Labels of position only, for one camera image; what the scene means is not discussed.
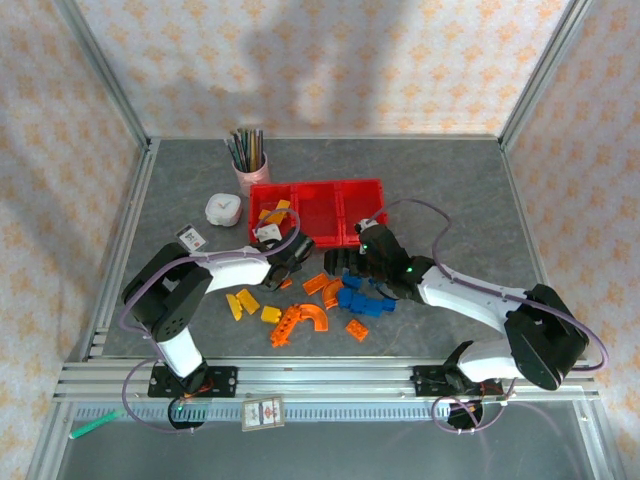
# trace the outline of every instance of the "blue block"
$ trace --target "blue block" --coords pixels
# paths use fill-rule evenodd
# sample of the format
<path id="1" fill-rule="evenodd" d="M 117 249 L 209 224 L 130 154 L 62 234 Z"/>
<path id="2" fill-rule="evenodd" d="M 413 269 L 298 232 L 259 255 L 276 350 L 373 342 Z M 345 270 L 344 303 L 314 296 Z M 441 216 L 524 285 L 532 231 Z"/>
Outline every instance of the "blue block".
<path id="1" fill-rule="evenodd" d="M 349 310 L 351 313 L 362 314 L 367 308 L 367 297 L 362 295 L 361 293 L 354 293 L 353 300 L 351 301 L 351 307 Z"/>
<path id="2" fill-rule="evenodd" d="M 369 317 L 379 317 L 382 315 L 382 301 L 375 300 L 373 298 L 367 299 L 367 304 L 364 309 L 364 314 Z"/>
<path id="3" fill-rule="evenodd" d="M 352 277 L 348 273 L 344 273 L 342 275 L 342 283 L 349 288 L 353 288 L 354 290 L 358 290 L 362 286 L 362 278 L 360 277 Z"/>
<path id="4" fill-rule="evenodd" d="M 382 309 L 385 312 L 393 312 L 396 309 L 396 301 L 390 298 L 385 298 L 382 300 Z"/>
<path id="5" fill-rule="evenodd" d="M 341 288 L 338 290 L 338 306 L 340 308 L 349 308 L 353 300 L 353 290 L 350 288 Z"/>

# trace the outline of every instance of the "floral wallpaper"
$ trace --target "floral wallpaper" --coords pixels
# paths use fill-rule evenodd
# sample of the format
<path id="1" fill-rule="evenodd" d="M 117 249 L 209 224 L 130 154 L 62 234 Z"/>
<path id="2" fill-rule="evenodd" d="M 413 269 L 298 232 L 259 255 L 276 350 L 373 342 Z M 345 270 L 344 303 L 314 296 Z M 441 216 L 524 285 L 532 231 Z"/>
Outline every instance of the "floral wallpaper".
<path id="1" fill-rule="evenodd" d="M 151 136 L 499 134 L 568 0 L 79 0 Z"/>
<path id="2" fill-rule="evenodd" d="M 609 346 L 597 379 L 629 478 L 640 472 L 639 59 L 640 3 L 596 1 L 510 152 L 551 282 Z"/>
<path id="3" fill-rule="evenodd" d="M 25 477 L 137 147 L 54 3 L 0 2 L 0 477 Z"/>

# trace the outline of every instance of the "red plastic container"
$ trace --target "red plastic container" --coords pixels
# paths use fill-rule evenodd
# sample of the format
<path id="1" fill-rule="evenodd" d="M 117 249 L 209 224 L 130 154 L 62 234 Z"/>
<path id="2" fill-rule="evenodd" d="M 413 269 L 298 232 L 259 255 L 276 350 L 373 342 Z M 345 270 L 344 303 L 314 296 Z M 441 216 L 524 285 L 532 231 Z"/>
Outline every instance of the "red plastic container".
<path id="1" fill-rule="evenodd" d="M 273 210 L 279 200 L 291 202 L 298 212 L 302 230 L 318 247 L 346 247 L 358 245 L 354 226 L 369 218 L 384 205 L 382 182 L 366 180 L 339 180 L 331 182 L 282 183 L 253 185 L 249 198 L 249 238 L 255 241 L 253 229 L 262 210 Z M 377 219 L 387 223 L 387 214 Z M 293 225 L 287 216 L 280 225 L 283 233 Z"/>

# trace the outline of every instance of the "green pen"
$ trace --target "green pen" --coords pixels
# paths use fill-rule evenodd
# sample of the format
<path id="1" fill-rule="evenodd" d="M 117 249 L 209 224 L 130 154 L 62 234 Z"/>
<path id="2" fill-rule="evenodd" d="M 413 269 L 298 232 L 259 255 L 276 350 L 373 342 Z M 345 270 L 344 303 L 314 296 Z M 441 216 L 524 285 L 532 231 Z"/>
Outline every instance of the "green pen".
<path id="1" fill-rule="evenodd" d="M 87 423 L 84 427 L 80 427 L 79 429 L 71 432 L 69 434 L 69 438 L 73 440 L 78 437 L 81 437 L 82 435 L 89 433 L 92 430 L 95 430 L 96 428 L 101 427 L 106 423 L 112 422 L 113 420 L 124 415 L 125 413 L 127 413 L 127 411 L 124 408 L 121 408 L 120 410 L 115 410 L 111 413 L 107 413 L 104 417 L 100 417 L 94 420 L 93 422 Z"/>

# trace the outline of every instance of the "small card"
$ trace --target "small card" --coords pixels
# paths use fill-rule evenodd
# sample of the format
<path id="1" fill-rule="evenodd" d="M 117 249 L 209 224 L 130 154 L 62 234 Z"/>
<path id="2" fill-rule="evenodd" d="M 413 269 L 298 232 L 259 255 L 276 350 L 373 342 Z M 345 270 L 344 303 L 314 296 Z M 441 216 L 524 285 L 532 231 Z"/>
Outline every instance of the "small card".
<path id="1" fill-rule="evenodd" d="M 178 240 L 184 245 L 190 252 L 195 252 L 207 244 L 207 241 L 198 233 L 193 225 L 187 225 L 178 233 L 176 233 Z"/>
<path id="2" fill-rule="evenodd" d="M 282 427 L 284 410 L 282 397 L 247 400 L 242 403 L 242 431 Z"/>

